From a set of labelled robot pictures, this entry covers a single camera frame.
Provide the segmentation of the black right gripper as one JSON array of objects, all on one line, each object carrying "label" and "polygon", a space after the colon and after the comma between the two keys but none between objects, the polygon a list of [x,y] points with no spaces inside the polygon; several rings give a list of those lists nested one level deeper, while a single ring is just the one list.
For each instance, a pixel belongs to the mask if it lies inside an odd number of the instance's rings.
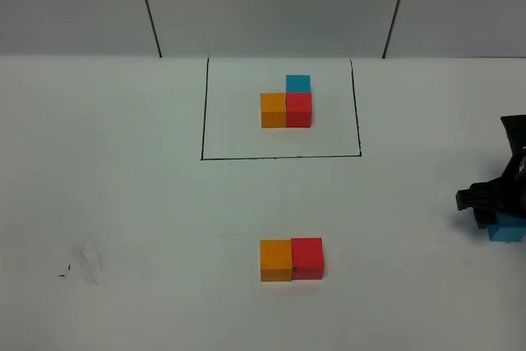
[{"label": "black right gripper", "polygon": [[475,209],[474,218],[479,229],[498,224],[494,211],[525,216],[525,116],[504,116],[501,121],[511,150],[503,174],[491,181],[476,182],[456,193],[457,209]]}]

